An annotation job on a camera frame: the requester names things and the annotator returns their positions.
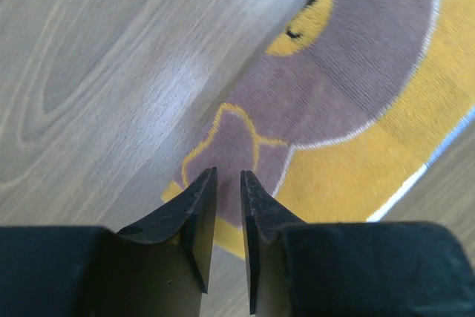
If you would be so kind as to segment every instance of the white stripe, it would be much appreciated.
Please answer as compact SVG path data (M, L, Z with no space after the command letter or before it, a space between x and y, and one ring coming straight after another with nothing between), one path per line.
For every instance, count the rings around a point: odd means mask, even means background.
M380 209L378 209L376 212L374 212L371 216L369 216L368 219L366 219L367 222L377 222L383 218L391 208L394 207L396 203L398 203L401 198L404 197L404 195L414 186L414 184L421 178L421 176L428 170L428 167L424 164L422 167L416 171L415 174L412 174L403 184L399 189L396 191L394 195L391 196L391 198L382 205Z
M336 145L344 141L351 140L352 138L357 137L363 131L365 131L370 126L372 126L374 122L375 122L374 120L370 120L363 126L360 126L355 131L351 131L349 134L343 137L336 137L335 139L319 141L319 142L309 144L309 145L291 145L289 149L289 153L287 154L287 158L285 160L284 168L282 169L281 178L279 178L279 181L277 182L277 186L275 187L274 192L272 193L272 196L276 197L277 193L279 193L279 190L281 189L281 186L284 183L285 177L287 175L287 170L289 169L290 162L292 161L292 157L294 156L295 150L312 150L315 148L323 148L325 146Z

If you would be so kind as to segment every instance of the white outline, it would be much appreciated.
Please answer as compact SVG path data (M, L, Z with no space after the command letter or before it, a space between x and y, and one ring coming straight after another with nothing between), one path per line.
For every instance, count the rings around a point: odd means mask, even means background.
M429 25L427 27L427 31L426 31L425 36L424 36L424 40L422 42L421 50L419 51L419 55L417 56L416 61L414 62L413 66L411 67L411 69L409 70L409 72L407 74L404 87L409 83L410 79L414 76L415 72L420 67L420 65L422 63L422 60L427 55L427 52L428 52L429 46L430 46L430 42L432 40L433 33L436 30L437 19L439 18L439 15L440 15L439 9L440 9L440 0L432 0L432 13L430 15ZM394 100L390 104L388 104L388 106L383 111L381 111L379 113L377 118L384 115L384 113L387 111L387 109L389 109L392 106L392 104L397 100L398 96L395 96ZM324 146L335 145L335 144L342 143L344 141L351 140L354 137L356 137L357 135L359 135L360 133L362 133L363 131L367 130L376 120L377 119L374 119L374 120L371 120L371 121L367 122L366 124L364 124L360 128L357 128L355 131L350 132L348 135L346 135L344 137L338 137L336 139L324 140L324 141L316 142L316 143L313 143L313 144L310 144L310 145L292 145L291 144L290 147L289 147L289 153L287 155L287 158L286 158L286 161L285 161L285 164L284 164L284 168L282 169L281 177L279 178L279 181L277 182L277 185L274 189L274 192L272 193L272 196L276 197L277 194L279 193L279 190L281 189L281 186L284 183L285 177L287 176L287 171L288 171L288 168L289 168L290 163L292 161L293 154L295 153L295 150L297 150L297 149L299 149L299 150L309 150L309 149L321 148L321 147L324 147ZM411 175L405 182L409 181L413 177L413 175ZM399 190L393 196L391 196L391 198L387 201L387 203L389 203L393 199L393 197L396 196L396 194L399 192Z
M345 141L351 140L354 137L357 137L363 131L365 131L370 126L372 126L374 122L375 120L370 120L363 126L360 126L355 131L351 131L349 134L343 137L336 137L335 139L318 141L316 143L309 144L309 145L290 145L289 153L287 154L287 158L285 159L285 164L284 164L284 168L282 169L281 177L279 178L279 181L277 182L277 185L275 186L272 196L275 197L277 193L279 192L279 189L281 189L282 183L284 183L285 177L287 176L287 171L290 166L290 162L292 161L295 150L312 150L315 148L323 148L325 146L337 145L339 143L343 143Z
M399 187L394 195L390 197L389 200L386 201L376 212L374 212L371 216L369 216L366 221L367 222L378 222L383 218L386 213L389 212L391 208L394 207L396 203L398 203L401 198L416 184L419 178L422 177L423 174L428 170L426 164L422 165L419 170L414 172L409 178Z

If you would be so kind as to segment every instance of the cartoon bear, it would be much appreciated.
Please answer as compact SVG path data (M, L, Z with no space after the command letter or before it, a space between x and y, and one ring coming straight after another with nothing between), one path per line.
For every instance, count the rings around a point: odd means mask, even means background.
M217 166L217 213L241 226L240 170L275 195L294 150L347 140L374 122L425 55L437 4L308 0L220 106L176 182Z

